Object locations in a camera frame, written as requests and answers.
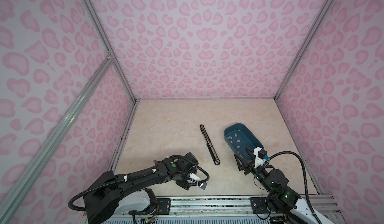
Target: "pink heart pattern wall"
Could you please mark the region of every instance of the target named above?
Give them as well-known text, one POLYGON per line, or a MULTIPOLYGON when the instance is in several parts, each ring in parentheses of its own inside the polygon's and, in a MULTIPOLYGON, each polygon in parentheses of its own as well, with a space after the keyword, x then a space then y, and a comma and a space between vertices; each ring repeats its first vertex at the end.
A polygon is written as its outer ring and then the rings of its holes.
POLYGON ((324 0, 92 0, 136 98, 274 97, 324 0))
MULTIPOLYGON (((10 224, 77 223, 68 201, 107 171, 131 103, 113 67, 70 128, 10 224)), ((75 202, 84 206, 83 200, 75 202)))
POLYGON ((105 57, 80 0, 0 0, 0 201, 105 57))
POLYGON ((348 224, 384 220, 383 0, 337 0, 279 100, 348 224))

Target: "diagonal metal beam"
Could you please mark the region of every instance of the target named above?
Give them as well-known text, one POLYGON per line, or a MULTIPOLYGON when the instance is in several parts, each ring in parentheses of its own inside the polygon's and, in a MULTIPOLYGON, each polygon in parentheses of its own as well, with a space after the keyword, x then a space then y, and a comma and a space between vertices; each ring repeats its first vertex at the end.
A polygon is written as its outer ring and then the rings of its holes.
POLYGON ((100 40, 103 43, 105 50, 108 52, 109 55, 111 55, 112 59, 114 59, 115 69, 118 73, 118 76, 119 76, 121 82, 123 83, 125 90, 127 91, 132 103, 135 103, 136 100, 135 100, 135 97, 133 95, 132 89, 129 86, 128 80, 127 80, 126 76, 124 75, 124 72, 121 68, 120 63, 118 62, 118 60, 116 58, 116 55, 113 51, 111 43, 108 40, 107 34, 103 28, 103 25, 100 21, 99 16, 96 13, 96 10, 92 4, 92 1, 91 0, 81 0, 81 2, 83 3, 84 8, 87 11, 94 27, 96 28, 96 32, 99 34, 100 40))
POLYGON ((7 196, 3 199, 0 207, 1 224, 7 224, 11 220, 17 208, 20 206, 31 187, 34 185, 40 173, 45 168, 45 165, 55 153, 57 147, 60 145, 68 130, 83 110, 83 107, 92 96, 96 87, 99 85, 112 63, 113 60, 110 57, 107 57, 104 60, 94 76, 80 92, 75 102, 68 109, 68 112, 65 114, 63 119, 56 126, 50 137, 45 141, 39 152, 28 164, 21 177, 12 186, 7 196))
POLYGON ((303 44, 300 46, 299 51, 297 52, 295 58, 292 61, 292 64, 290 68, 288 69, 288 72, 285 74, 281 85, 279 89, 276 92, 275 100, 278 101, 281 97, 281 94, 284 92, 285 87, 288 84, 289 79, 293 75, 293 71, 296 69, 296 67, 300 64, 300 60, 302 56, 304 55, 305 51, 308 49, 308 46, 311 44, 311 41, 314 39, 317 31, 319 30, 321 24, 324 21, 324 18, 327 16, 329 11, 331 10, 334 2, 336 0, 325 0, 323 5, 321 6, 310 30, 308 31, 307 36, 305 37, 303 44))

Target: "black robotic arm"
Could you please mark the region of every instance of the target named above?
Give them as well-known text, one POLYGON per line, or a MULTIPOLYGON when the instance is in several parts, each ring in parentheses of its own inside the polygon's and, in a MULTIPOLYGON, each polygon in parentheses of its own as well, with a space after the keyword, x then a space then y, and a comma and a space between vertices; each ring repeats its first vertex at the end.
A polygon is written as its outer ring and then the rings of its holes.
MULTIPOLYGON (((209 175, 198 166, 199 162, 192 153, 185 156, 174 155, 160 162, 154 161, 153 167, 130 174, 114 175, 112 171, 103 173, 86 191, 74 196, 68 207, 76 211, 86 211, 89 224, 99 224, 113 215, 124 197, 148 186, 175 180, 176 184, 188 190, 190 186, 206 186, 209 175), (195 182, 193 174, 201 170, 207 178, 195 182), (78 198, 84 198, 85 207, 73 204, 78 198)), ((151 213, 154 206, 146 210, 151 213)))

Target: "tool handle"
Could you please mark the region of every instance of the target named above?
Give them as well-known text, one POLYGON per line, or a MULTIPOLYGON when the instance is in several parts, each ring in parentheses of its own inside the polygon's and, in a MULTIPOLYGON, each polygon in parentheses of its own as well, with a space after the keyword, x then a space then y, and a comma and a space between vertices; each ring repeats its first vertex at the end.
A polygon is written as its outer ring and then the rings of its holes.
POLYGON ((212 157, 212 159, 214 161, 214 164, 215 165, 220 165, 220 160, 215 158, 214 152, 213 152, 212 148, 209 146, 208 143, 207 143, 207 147, 208 147, 209 153, 211 154, 211 157, 212 157))

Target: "robotic arm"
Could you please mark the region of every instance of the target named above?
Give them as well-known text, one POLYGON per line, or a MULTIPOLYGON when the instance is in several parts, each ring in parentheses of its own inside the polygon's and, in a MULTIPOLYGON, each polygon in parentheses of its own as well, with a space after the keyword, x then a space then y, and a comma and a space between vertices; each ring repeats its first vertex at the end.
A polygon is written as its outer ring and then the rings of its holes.
POLYGON ((238 169, 244 171, 245 175, 252 173, 269 192, 265 202, 270 211, 284 213, 299 224, 334 224, 311 206, 308 197, 305 167, 299 155, 291 151, 282 151, 268 157, 267 152, 260 147, 255 148, 253 152, 247 148, 246 151, 252 161, 247 161, 239 154, 235 154, 238 169), (306 201, 288 187, 289 180, 281 170, 269 165, 271 159, 281 154, 293 154, 299 159, 303 169, 306 201))
POLYGON ((186 190, 190 186, 205 189, 207 185, 209 175, 198 166, 199 162, 192 153, 185 156, 174 155, 154 162, 153 167, 130 174, 114 175, 112 171, 103 173, 86 191, 73 197, 68 207, 76 211, 86 211, 89 224, 99 224, 111 217, 119 204, 125 204, 124 211, 152 213, 157 201, 151 189, 144 189, 148 186, 170 180, 175 180, 177 185, 186 190), (201 180, 195 175, 198 169, 207 176, 206 179, 201 180), (85 207, 73 204, 80 197, 84 198, 85 207))

